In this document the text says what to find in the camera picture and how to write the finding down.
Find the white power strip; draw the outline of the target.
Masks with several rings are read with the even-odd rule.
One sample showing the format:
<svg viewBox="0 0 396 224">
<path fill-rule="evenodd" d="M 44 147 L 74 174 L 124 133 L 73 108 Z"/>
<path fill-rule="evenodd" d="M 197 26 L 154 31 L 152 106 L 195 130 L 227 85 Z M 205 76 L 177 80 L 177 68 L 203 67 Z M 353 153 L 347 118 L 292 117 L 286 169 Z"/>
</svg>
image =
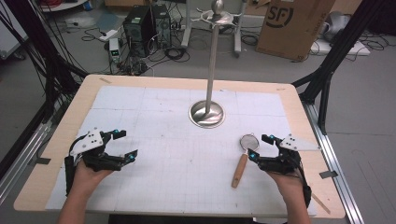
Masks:
<svg viewBox="0 0 396 224">
<path fill-rule="evenodd" d="M 106 32 L 104 35 L 100 36 L 99 39 L 101 41 L 107 41 L 109 38 L 112 38 L 118 32 L 119 32 L 118 30 L 110 30 L 110 31 Z"/>
</svg>

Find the small white device green display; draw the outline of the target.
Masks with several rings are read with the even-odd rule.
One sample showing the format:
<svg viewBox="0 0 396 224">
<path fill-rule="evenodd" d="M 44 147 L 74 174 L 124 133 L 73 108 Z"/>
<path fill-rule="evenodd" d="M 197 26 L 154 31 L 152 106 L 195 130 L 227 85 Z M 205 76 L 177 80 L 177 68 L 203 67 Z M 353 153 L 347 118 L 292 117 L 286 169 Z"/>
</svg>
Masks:
<svg viewBox="0 0 396 224">
<path fill-rule="evenodd" d="M 108 41 L 109 57 L 112 62 L 118 63 L 120 61 L 120 44 L 117 38 L 110 38 Z"/>
</svg>

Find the white round table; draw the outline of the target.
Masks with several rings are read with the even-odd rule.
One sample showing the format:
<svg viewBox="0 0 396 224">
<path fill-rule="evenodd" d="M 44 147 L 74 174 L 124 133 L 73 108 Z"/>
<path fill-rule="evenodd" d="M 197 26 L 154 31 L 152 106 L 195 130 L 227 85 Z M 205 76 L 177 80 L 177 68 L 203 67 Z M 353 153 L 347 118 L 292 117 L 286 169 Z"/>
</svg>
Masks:
<svg viewBox="0 0 396 224">
<path fill-rule="evenodd" d="M 66 10 L 66 9 L 70 9 L 70 8 L 74 8 L 74 7 L 80 7 L 87 1 L 88 0 L 77 0 L 77 2 L 70 2 L 70 3 L 62 1 L 62 3 L 58 6 L 51 6 L 51 7 L 39 6 L 39 8 L 44 12 L 61 11 L 61 10 Z"/>
</svg>

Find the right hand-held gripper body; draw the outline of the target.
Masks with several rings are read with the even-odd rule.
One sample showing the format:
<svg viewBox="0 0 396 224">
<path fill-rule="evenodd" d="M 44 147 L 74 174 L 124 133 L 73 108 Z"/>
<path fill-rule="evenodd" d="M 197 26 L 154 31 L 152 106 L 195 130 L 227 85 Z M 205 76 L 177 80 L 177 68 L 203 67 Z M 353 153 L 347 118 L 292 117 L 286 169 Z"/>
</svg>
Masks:
<svg viewBox="0 0 396 224">
<path fill-rule="evenodd" d="M 308 142 L 298 138 L 291 133 L 276 146 L 278 155 L 274 158 L 260 157 L 258 166 L 265 172 L 275 172 L 279 174 L 288 174 L 301 167 L 300 151 L 320 150 L 318 144 Z"/>
</svg>

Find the white flat board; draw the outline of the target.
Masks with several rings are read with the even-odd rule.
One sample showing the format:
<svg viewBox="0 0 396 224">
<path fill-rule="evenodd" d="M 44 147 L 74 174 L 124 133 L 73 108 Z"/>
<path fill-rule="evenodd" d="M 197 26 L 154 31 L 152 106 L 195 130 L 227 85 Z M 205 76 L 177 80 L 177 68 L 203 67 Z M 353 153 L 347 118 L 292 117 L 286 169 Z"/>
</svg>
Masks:
<svg viewBox="0 0 396 224">
<path fill-rule="evenodd" d="M 368 56 L 370 54 L 370 50 L 368 50 L 360 41 L 355 42 L 351 47 L 345 47 L 344 45 L 336 47 L 331 46 L 331 43 L 324 39 L 318 39 L 311 46 L 311 52 L 313 54 L 328 54 L 332 49 L 341 51 L 348 50 L 348 55 Z"/>
</svg>

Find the mesh strainer with wooden handle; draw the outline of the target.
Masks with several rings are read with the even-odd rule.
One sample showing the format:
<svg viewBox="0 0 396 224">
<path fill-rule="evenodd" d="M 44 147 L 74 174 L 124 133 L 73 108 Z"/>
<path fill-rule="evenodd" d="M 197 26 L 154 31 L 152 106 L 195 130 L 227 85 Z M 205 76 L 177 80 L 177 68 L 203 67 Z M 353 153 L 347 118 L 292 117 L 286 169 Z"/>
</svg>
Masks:
<svg viewBox="0 0 396 224">
<path fill-rule="evenodd" d="M 238 187 L 245 171 L 245 167 L 248 161 L 248 151 L 250 149 L 255 151 L 260 146 L 259 140 L 253 133 L 243 135 L 239 140 L 239 144 L 244 152 L 242 153 L 233 174 L 232 187 L 234 189 Z"/>
</svg>

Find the black metal frame strut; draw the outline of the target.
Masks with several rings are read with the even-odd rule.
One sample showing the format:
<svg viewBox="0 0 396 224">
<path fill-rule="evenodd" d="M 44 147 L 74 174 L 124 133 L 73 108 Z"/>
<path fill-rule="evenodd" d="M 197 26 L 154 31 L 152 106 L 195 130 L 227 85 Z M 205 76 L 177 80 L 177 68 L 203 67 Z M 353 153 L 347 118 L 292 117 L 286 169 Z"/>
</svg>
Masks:
<svg viewBox="0 0 396 224">
<path fill-rule="evenodd" d="M 6 19 L 6 16 L 0 13 L 0 21 L 20 42 L 31 58 L 37 73 L 46 80 L 43 120 L 47 121 L 53 115 L 55 102 L 61 95 L 68 97 L 77 92 L 79 84 L 73 78 L 73 74 L 85 78 L 88 73 L 61 56 L 45 30 L 32 0 L 0 0 L 0 6 L 2 4 L 9 8 L 35 48 L 32 49 L 11 22 Z"/>
<path fill-rule="evenodd" d="M 333 44 L 336 47 L 351 47 L 358 41 L 365 28 L 375 18 L 375 15 L 385 5 L 387 0 L 362 0 L 344 31 L 339 35 Z M 332 76 L 341 62 L 347 56 L 348 50 L 341 51 L 332 49 L 327 54 L 321 65 L 313 73 L 302 77 L 292 85 L 295 88 L 307 85 L 305 90 L 299 94 L 300 100 L 304 104 L 313 105 L 316 98 L 320 95 L 318 126 L 323 133 L 326 131 L 327 108 L 330 95 Z"/>
</svg>

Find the person's left hand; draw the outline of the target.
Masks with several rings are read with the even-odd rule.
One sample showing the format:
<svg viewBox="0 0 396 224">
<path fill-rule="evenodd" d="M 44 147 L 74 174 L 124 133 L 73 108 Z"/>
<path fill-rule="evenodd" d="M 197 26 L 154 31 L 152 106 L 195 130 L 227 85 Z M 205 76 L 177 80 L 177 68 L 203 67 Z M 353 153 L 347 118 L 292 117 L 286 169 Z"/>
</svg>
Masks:
<svg viewBox="0 0 396 224">
<path fill-rule="evenodd" d="M 68 194 L 69 199 L 88 200 L 98 185 L 107 176 L 112 174 L 110 170 L 95 172 L 87 167 L 84 161 L 78 163 L 74 182 Z"/>
</svg>

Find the aluminium rail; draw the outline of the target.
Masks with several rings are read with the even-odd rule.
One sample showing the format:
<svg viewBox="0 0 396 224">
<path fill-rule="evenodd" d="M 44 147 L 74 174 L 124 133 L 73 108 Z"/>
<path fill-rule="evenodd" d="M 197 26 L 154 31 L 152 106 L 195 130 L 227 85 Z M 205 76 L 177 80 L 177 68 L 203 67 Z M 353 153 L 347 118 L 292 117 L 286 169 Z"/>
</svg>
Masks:
<svg viewBox="0 0 396 224">
<path fill-rule="evenodd" d="M 54 112 L 47 118 L 42 105 L 26 128 L 22 131 L 10 151 L 0 161 L 0 205 L 21 177 L 29 163 L 35 164 L 40 149 L 50 140 L 56 126 L 60 123 L 69 103 L 55 106 Z"/>
<path fill-rule="evenodd" d="M 318 126 L 318 111 L 313 105 L 303 104 L 303 107 L 313 129 L 314 135 L 318 140 L 318 144 L 321 147 L 328 170 L 332 173 L 331 179 L 334 182 L 338 196 L 346 212 L 348 223 L 365 224 L 361 211 L 347 183 L 342 167 L 333 150 L 331 140 Z"/>
</svg>

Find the white grid mat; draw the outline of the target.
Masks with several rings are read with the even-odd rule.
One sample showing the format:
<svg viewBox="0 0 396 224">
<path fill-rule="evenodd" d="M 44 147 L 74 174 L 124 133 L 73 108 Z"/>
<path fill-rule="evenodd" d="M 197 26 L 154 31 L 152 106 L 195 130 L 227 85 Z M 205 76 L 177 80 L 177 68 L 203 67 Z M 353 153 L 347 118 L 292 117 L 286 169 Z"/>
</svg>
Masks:
<svg viewBox="0 0 396 224">
<path fill-rule="evenodd" d="M 213 129 L 194 125 L 190 107 L 204 91 L 104 86 L 78 132 L 124 130 L 106 145 L 135 162 L 106 177 L 89 199 L 90 212 L 116 214 L 284 217 L 286 206 L 273 179 L 249 162 L 238 185 L 234 170 L 245 134 L 284 138 L 290 126 L 275 93 L 214 91 L 225 120 Z"/>
</svg>

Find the stainless steel utensil stand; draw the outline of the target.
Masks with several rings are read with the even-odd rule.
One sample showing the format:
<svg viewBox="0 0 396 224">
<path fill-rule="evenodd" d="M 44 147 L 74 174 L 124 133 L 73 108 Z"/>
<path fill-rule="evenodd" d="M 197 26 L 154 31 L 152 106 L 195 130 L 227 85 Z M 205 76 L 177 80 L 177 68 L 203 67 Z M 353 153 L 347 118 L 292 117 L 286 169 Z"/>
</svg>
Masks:
<svg viewBox="0 0 396 224">
<path fill-rule="evenodd" d="M 211 25 L 211 48 L 208 66 L 208 79 L 206 86 L 206 98 L 194 103 L 189 110 L 189 118 L 193 124 L 200 128 L 211 129 L 219 127 L 225 120 L 225 110 L 212 100 L 217 49 L 219 42 L 219 28 L 224 25 L 233 26 L 233 15 L 224 9 L 223 0 L 213 0 L 211 9 L 203 11 L 199 18 Z"/>
</svg>

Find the brown cardboard box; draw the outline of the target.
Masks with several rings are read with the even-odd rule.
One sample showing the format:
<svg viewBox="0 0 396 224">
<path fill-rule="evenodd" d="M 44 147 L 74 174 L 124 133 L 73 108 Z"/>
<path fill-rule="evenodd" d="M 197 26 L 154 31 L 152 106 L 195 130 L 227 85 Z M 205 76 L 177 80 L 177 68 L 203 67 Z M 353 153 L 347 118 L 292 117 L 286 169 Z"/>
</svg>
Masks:
<svg viewBox="0 0 396 224">
<path fill-rule="evenodd" d="M 270 0 L 256 50 L 303 61 L 335 0 Z"/>
</svg>

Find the person's right hand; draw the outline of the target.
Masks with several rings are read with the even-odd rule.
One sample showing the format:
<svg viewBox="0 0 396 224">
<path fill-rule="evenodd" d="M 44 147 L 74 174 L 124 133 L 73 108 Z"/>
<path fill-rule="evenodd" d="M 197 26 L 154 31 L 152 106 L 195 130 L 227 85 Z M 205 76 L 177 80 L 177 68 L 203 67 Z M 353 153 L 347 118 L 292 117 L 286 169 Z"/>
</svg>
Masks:
<svg viewBox="0 0 396 224">
<path fill-rule="evenodd" d="M 286 205 L 299 204 L 305 207 L 303 184 L 298 177 L 269 173 Z"/>
</svg>

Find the thin wooden stick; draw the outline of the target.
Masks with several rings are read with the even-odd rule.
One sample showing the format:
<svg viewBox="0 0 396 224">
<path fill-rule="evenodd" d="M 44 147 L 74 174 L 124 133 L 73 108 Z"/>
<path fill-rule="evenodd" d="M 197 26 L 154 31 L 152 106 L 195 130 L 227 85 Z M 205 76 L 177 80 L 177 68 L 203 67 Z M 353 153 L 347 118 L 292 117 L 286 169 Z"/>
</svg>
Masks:
<svg viewBox="0 0 396 224">
<path fill-rule="evenodd" d="M 315 194 L 312 193 L 312 198 L 316 201 L 316 203 L 327 213 L 331 214 L 331 210 L 324 204 L 324 202 Z"/>
</svg>

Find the black computer tower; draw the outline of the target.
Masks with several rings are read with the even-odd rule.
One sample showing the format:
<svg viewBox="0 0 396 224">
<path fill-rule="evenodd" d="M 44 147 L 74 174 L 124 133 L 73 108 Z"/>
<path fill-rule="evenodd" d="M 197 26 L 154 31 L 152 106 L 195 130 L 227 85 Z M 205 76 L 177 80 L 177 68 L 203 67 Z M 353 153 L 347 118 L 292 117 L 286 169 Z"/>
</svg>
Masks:
<svg viewBox="0 0 396 224">
<path fill-rule="evenodd" d="M 122 25 L 132 54 L 148 57 L 149 41 L 154 37 L 150 6 L 133 6 Z"/>
<path fill-rule="evenodd" d="M 171 41 L 171 20 L 168 9 L 164 4 L 151 7 L 154 18 L 155 32 L 157 34 L 157 45 L 160 49 L 170 48 Z"/>
</svg>

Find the white metal stand leg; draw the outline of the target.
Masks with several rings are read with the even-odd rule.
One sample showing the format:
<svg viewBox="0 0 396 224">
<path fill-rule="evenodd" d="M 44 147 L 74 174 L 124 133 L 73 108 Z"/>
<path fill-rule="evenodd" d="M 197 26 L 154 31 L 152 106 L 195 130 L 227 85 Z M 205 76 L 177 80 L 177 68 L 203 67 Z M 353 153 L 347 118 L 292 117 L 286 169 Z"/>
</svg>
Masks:
<svg viewBox="0 0 396 224">
<path fill-rule="evenodd" d="M 242 20 L 245 15 L 246 6 L 248 0 L 241 0 L 240 9 L 237 14 L 233 15 L 233 21 L 235 24 L 234 33 L 233 33 L 233 55 L 238 58 L 242 51 L 241 44 L 241 28 L 242 28 Z"/>
<path fill-rule="evenodd" d="M 180 46 L 184 49 L 186 49 L 189 45 L 190 41 L 190 36 L 191 36 L 191 1 L 192 0 L 186 0 L 186 24 L 185 24 L 185 29 L 183 33 L 183 38 L 181 41 Z"/>
</svg>

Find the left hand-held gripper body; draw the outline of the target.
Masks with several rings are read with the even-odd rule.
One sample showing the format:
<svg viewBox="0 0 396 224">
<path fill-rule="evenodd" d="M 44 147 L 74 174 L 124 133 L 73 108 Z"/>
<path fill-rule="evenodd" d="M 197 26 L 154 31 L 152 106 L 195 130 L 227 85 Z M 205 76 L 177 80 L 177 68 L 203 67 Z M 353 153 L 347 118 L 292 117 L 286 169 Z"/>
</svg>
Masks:
<svg viewBox="0 0 396 224">
<path fill-rule="evenodd" d="M 70 156 L 83 159 L 85 164 L 95 172 L 101 170 L 119 171 L 123 157 L 110 156 L 105 153 L 106 144 L 112 140 L 108 132 L 94 128 L 77 138 L 69 149 Z"/>
</svg>

